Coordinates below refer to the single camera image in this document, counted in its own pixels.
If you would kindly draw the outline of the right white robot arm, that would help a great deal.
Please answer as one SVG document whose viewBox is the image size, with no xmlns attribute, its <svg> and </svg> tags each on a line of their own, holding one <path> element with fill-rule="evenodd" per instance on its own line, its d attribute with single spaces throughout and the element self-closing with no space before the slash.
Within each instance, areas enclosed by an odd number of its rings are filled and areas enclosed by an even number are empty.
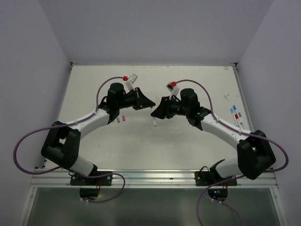
<svg viewBox="0 0 301 226">
<path fill-rule="evenodd" d="M 216 120 L 211 110 L 200 105 L 193 89 L 183 89 L 180 98 L 175 95 L 162 97 L 159 106 L 151 113 L 152 117 L 162 120 L 175 115 L 185 116 L 191 126 L 218 137 L 236 150 L 235 158 L 218 161 L 203 176 L 215 185 L 236 175 L 255 180 L 276 162 L 262 131 L 238 130 L 223 120 Z"/>
</svg>

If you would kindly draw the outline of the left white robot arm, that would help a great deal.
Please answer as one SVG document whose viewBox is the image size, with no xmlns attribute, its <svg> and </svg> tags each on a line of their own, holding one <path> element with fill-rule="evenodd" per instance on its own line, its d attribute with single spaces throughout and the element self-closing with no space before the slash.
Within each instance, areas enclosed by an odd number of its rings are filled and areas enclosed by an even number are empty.
<svg viewBox="0 0 301 226">
<path fill-rule="evenodd" d="M 94 184 L 98 179 L 97 166 L 79 155 L 81 139 L 99 127 L 113 122 L 123 108 L 134 110 L 154 107 L 155 103 L 148 99 L 139 87 L 125 92 L 121 83 L 113 83 L 101 103 L 90 115 L 86 115 L 71 123 L 56 121 L 53 123 L 41 154 L 59 167 L 77 174 L 87 185 Z"/>
</svg>

